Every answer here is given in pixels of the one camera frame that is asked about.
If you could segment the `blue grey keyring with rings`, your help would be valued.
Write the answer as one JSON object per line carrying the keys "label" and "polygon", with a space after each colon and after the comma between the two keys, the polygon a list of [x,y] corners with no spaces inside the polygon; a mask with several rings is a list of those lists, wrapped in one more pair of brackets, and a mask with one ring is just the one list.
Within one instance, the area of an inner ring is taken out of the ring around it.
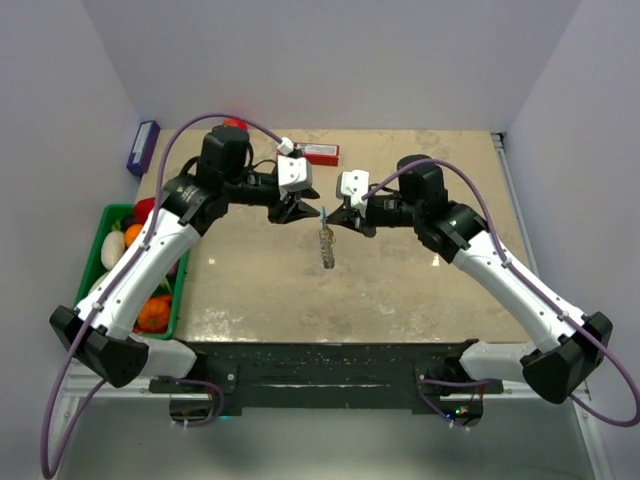
{"label": "blue grey keyring with rings", "polygon": [[326,207],[323,206],[321,208],[321,228],[319,231],[320,254],[323,268],[331,270],[335,267],[335,256],[333,252],[335,235],[328,224],[327,218]]}

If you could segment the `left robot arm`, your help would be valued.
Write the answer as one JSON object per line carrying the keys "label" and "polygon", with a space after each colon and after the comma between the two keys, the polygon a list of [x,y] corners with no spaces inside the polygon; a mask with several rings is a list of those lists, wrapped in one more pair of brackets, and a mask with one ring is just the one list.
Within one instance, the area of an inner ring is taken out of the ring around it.
{"label": "left robot arm", "polygon": [[281,140],[269,173],[248,165],[252,154],[241,128],[217,126],[206,134],[200,154],[164,184],[141,233],[107,277],[76,307],[52,313],[50,324],[71,357],[116,388],[142,375],[169,376],[185,392],[205,385],[207,368],[191,347],[139,336],[134,326],[170,268],[230,205],[264,207],[273,224],[319,216],[307,203],[319,196],[312,166],[289,139]]}

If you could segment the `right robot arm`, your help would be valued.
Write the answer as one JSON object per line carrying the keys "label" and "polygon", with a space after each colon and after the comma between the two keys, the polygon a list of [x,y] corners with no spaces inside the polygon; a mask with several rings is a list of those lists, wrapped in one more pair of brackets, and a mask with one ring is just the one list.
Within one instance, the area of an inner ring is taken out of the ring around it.
{"label": "right robot arm", "polygon": [[380,227],[412,228],[424,247],[473,278],[530,337],[523,344],[471,340],[432,379],[459,393],[481,380],[522,382],[544,400],[563,403],[603,361],[593,340],[608,343],[611,321],[600,312],[585,314],[537,278],[484,216],[449,198],[443,171],[430,157],[401,159],[397,179],[396,192],[376,195],[368,172],[343,172],[336,186],[342,204],[328,223],[368,238]]}

